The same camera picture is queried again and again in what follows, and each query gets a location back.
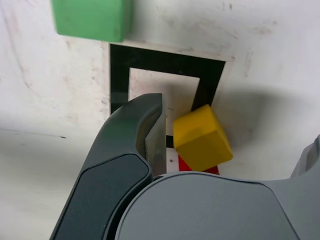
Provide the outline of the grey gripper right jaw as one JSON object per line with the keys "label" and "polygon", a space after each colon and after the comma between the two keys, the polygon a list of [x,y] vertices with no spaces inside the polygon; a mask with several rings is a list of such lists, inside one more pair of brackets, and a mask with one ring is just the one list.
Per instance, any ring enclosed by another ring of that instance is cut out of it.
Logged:
{"label": "grey gripper right jaw", "polygon": [[201,172],[168,173],[126,208],[117,240],[317,240],[320,140],[304,149],[296,175],[249,181]]}

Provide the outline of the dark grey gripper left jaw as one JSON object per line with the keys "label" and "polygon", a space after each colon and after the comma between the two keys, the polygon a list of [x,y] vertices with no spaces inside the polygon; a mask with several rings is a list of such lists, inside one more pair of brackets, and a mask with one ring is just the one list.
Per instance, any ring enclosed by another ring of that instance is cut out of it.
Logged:
{"label": "dark grey gripper left jaw", "polygon": [[161,93],[140,95],[101,127],[51,234],[53,240],[112,240],[132,199],[166,172]]}

